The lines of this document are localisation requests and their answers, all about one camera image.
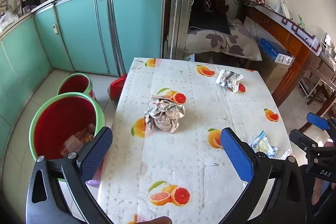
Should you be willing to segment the teal kitchen base cabinets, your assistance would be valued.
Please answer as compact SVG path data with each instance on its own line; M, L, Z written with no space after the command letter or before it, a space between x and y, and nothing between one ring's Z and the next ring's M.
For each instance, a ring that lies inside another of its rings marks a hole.
M170 0L113 0L118 45L161 57ZM52 69L116 76L107 0L49 0L1 32L1 149L29 98Z

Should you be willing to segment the small red green-rimmed bucket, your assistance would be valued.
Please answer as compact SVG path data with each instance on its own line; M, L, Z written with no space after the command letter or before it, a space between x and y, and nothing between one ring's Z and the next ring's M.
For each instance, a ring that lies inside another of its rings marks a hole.
M74 73L69 75L58 88L57 95L64 93L78 92L86 94L96 99L93 91L93 83L91 79L83 73Z

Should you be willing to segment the blue white snack wrapper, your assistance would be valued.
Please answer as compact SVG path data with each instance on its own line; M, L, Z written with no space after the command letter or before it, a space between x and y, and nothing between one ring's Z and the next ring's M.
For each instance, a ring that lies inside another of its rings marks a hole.
M272 146L267 138L267 135L264 131L262 131L255 140L253 140L250 143L250 147L252 150L257 152L263 152L265 153L270 159L274 159L276 156L276 153L278 151L278 148L275 146Z

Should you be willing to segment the black hanging bag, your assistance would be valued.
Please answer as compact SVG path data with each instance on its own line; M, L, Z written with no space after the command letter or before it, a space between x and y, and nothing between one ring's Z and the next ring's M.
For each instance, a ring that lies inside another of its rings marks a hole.
M229 35L226 0L194 0L189 21L190 30L213 30Z

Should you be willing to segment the blue cardboard box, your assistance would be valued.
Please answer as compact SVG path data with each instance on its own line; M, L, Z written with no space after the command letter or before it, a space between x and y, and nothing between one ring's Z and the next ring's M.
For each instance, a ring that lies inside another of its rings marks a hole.
M270 40L261 38L259 40L260 48L275 63L290 66L294 57L286 49Z

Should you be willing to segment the brown wooden side table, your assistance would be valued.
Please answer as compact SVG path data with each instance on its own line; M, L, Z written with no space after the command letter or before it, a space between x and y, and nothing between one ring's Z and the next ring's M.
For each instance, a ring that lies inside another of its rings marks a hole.
M322 64L325 64L333 74L335 74L335 69L328 65L325 58L321 56L322 47L318 45L316 36L308 34L292 20L264 6L257 5L252 7L244 5L243 18L253 20L272 35L294 57L288 71L272 93L277 106L281 106L288 98L307 71L310 71L325 84L335 89L335 76L329 80L321 72Z

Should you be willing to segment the large red green-rimmed bucket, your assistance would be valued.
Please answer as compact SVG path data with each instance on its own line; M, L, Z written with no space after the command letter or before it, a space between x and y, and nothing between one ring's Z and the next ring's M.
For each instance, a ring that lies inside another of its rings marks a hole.
M64 142L77 132L95 125L97 135L105 126L102 108L91 96L70 92L59 94L44 103L34 115L29 129L29 145L36 160L62 159Z

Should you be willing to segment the fruit-print tablecloth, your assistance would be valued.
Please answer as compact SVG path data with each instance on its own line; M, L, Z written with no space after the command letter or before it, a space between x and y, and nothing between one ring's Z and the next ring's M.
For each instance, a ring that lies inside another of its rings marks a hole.
M219 135L231 128L246 143L265 133L276 158L292 153L278 108L257 71L235 68L242 89L219 86L221 65L133 60L112 124L98 203L114 223L168 216L173 223L218 223L245 188ZM186 110L174 133L148 128L152 96L168 95Z

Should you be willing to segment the dark wooden chair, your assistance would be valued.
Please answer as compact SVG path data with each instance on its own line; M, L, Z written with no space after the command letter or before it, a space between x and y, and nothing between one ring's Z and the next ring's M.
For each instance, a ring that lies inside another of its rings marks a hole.
M186 55L214 53L214 62L242 68L248 61L260 59L256 42L243 26L240 12L227 18L226 0L194 0L187 40Z

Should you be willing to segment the silver foil wrapper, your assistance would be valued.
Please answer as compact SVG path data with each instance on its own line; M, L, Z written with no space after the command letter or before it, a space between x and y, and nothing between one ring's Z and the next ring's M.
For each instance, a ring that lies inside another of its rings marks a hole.
M228 88L233 92L238 92L239 84L242 79L243 75L240 73L221 69L215 82L221 87Z

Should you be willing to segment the clear plastic bag on counter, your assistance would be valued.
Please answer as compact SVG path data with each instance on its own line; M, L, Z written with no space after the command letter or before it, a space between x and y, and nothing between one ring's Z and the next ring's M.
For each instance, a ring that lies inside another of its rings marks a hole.
M17 14L13 14L9 11L5 12L0 18L0 32L2 32L7 26L15 22L17 19Z

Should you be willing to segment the floral seat cushion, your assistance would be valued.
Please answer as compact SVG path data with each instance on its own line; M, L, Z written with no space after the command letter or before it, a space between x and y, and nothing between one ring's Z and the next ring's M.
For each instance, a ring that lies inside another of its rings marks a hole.
M229 20L228 27L229 34L216 30L190 28L187 34L185 53L217 52L251 61L262 61L256 40L242 22L239 19Z

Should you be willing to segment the purple plastic stool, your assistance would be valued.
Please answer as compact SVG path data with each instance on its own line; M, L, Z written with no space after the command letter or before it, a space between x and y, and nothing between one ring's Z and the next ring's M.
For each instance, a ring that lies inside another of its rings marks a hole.
M85 182L88 186L98 188L100 186L100 180L89 180Z

